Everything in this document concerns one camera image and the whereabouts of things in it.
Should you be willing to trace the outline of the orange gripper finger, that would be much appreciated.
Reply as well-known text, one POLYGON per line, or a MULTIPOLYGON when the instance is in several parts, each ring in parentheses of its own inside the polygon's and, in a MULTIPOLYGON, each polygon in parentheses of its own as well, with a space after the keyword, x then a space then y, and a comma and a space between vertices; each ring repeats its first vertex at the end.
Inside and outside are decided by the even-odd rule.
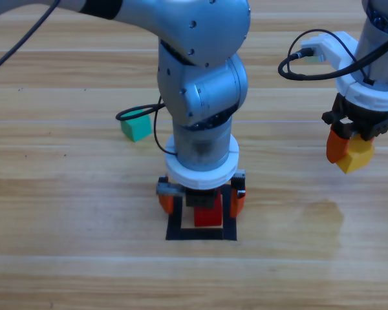
POLYGON ((173 214, 174 196, 158 195, 158 200, 165 213, 173 214))
POLYGON ((245 190, 232 189, 230 198, 230 217, 236 218, 244 207, 246 197, 245 190))
POLYGON ((347 155, 349 141, 349 138, 342 138, 333 128, 330 129, 326 148, 326 156, 330 163, 337 163, 347 155))

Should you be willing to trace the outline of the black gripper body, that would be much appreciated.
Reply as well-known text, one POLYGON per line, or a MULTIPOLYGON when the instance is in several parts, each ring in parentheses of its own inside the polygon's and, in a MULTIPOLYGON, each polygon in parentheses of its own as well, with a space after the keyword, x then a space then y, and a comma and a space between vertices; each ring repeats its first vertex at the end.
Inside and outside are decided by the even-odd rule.
POLYGON ((351 139, 359 134, 371 141, 388 131, 388 111, 379 112, 359 107, 337 93, 332 110, 321 118, 339 138, 351 139))
MULTIPOLYGON (((246 173, 236 172, 230 179, 231 189, 246 190, 246 173)), ((213 207, 217 193, 222 191, 222 186, 215 189, 196 190, 187 188, 178 183, 170 183, 168 176, 161 176, 156 185, 156 194, 168 195, 186 199, 188 207, 213 207)))

